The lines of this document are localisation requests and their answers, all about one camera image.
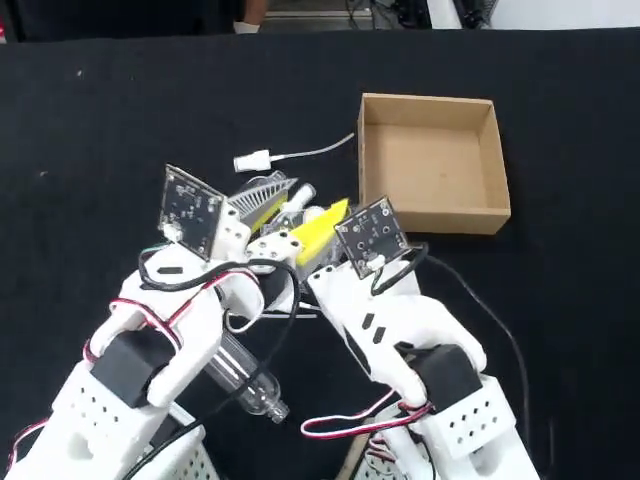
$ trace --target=cardboard box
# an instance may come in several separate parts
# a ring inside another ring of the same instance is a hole
[[[489,100],[365,93],[360,202],[387,195],[407,232],[494,234],[511,216]]]

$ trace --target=white connector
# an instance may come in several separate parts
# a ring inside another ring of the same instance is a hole
[[[237,173],[239,172],[260,172],[271,169],[271,157],[269,150],[258,150],[249,155],[236,157],[233,159],[233,166]]]

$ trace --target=black tabletop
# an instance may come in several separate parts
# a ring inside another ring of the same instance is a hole
[[[354,129],[362,92],[460,96],[495,102],[513,217],[491,238],[427,236],[432,252],[525,351],[540,469],[552,430],[556,478],[631,478],[639,56],[640,30],[0,47],[0,437],[47,414],[138,251],[158,240],[165,163],[232,192],[247,178],[234,155],[333,143]],[[322,203],[356,198],[354,144],[282,168]],[[482,342],[519,415],[504,335],[445,273],[424,266],[419,279]],[[243,341],[263,355],[281,327]],[[290,419],[234,405],[207,423],[207,447],[233,480],[333,478],[348,443],[302,439],[299,422],[358,411],[380,387],[324,319],[299,321],[272,369]],[[198,415],[219,398],[201,378],[182,401]]]

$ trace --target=transparent plastic cylinder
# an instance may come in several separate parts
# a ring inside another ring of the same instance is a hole
[[[255,357],[236,338],[223,331],[220,348],[205,366],[205,371],[225,391],[239,388],[258,367]],[[252,415],[267,415],[274,423],[282,422],[289,407],[280,400],[280,384],[269,372],[259,375],[240,395],[238,402]]]

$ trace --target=yellow object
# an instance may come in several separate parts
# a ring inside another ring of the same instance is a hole
[[[288,198],[288,195],[283,195],[283,197],[280,200],[274,203],[272,207],[265,212],[264,215],[262,215],[253,225],[251,225],[251,233],[252,234],[256,233],[262,225],[267,223],[267,220],[273,217],[278,212],[278,210],[280,210],[280,207],[284,202],[287,201],[287,198]]]
[[[291,234],[300,240],[300,243],[304,246],[304,249],[296,258],[296,263],[299,266],[306,265],[327,246],[333,235],[335,235],[334,227],[347,215],[348,207],[349,199],[344,198],[331,205],[319,217],[291,231]]]

